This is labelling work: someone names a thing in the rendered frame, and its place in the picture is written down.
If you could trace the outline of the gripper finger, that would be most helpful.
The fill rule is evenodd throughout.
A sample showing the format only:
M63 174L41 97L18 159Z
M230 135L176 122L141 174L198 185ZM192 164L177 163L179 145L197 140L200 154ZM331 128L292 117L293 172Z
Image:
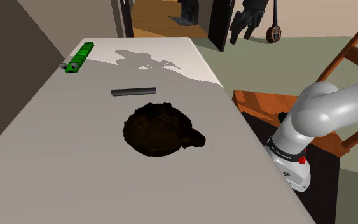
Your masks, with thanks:
M237 11L234 19L230 25L231 38L230 43L235 44L238 39L240 32L249 25L249 20L251 19L249 12L240 12Z
M247 30L244 34L244 39L249 40L255 28L259 27L261 19L263 18L264 11L256 11L248 13L249 19L247 20Z

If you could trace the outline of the dark open door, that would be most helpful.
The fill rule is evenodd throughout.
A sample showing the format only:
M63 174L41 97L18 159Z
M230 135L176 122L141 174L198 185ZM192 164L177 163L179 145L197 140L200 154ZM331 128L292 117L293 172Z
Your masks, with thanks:
M234 5L235 0L213 0L208 39L220 52L225 48Z

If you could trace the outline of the round brown hanging ornament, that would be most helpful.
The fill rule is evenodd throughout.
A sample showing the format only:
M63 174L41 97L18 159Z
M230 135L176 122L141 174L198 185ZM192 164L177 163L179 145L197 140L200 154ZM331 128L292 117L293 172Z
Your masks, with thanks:
M281 35L282 30L278 26L277 0L273 0L273 23L272 26L269 27L266 32L266 40L269 43L276 43L280 40Z

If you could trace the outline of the brown wooden chair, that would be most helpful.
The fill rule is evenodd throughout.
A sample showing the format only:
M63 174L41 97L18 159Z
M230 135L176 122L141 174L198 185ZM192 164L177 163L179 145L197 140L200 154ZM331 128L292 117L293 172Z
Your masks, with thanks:
M326 80L343 59L348 59L358 66L357 43L358 32L325 68L317 80ZM296 99L297 97L292 95L268 94L241 90L234 91L232 98L241 113L245 112L250 114L274 127L279 127L280 125L278 114L280 112L288 112ZM342 157L344 154L350 152L352 147L358 144L358 131L344 141L341 140L336 132L331 132L324 137L315 138L311 144L337 157Z

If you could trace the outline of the dark grey cylinder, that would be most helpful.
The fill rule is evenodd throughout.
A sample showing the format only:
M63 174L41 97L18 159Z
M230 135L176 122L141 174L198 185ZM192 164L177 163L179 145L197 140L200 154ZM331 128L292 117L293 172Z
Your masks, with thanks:
M156 90L156 87L113 89L111 91L111 95L114 97L130 95L149 95L155 94Z

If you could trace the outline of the dark brown cap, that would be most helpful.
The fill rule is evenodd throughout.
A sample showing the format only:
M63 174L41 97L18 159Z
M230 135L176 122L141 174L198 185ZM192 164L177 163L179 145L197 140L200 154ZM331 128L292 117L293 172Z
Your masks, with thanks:
M149 102L136 109L124 122L123 137L148 157L164 157L181 148L206 144L206 137L193 128L190 118L168 102Z

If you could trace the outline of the green segmented toy block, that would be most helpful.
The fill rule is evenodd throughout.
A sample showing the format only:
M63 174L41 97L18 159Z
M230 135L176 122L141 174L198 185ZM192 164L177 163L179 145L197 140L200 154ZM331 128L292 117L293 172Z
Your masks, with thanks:
M77 73L94 47L94 42L85 42L68 63L59 64L66 73Z

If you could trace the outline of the dark robot stand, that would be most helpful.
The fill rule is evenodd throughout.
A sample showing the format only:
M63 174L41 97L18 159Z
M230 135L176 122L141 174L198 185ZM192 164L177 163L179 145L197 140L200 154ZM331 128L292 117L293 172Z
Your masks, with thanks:
M295 194L316 224L336 224L340 158L309 144L306 160L310 164L310 186Z

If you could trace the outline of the grey table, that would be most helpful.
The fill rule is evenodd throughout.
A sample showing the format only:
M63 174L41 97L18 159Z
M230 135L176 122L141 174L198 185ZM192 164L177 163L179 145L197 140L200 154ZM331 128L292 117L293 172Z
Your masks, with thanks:
M0 135L0 224L315 224L189 38L94 38ZM118 96L113 89L156 87ZM169 102L206 137L166 157L123 138Z

